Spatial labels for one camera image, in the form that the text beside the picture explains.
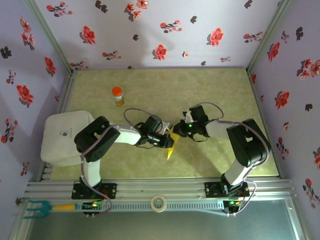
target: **white box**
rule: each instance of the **white box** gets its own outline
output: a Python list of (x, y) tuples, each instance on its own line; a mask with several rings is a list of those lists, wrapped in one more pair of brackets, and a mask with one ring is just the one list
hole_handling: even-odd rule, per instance
[(47, 118), (41, 146), (41, 159), (53, 166), (81, 163), (75, 136), (94, 121), (87, 111), (55, 114)]

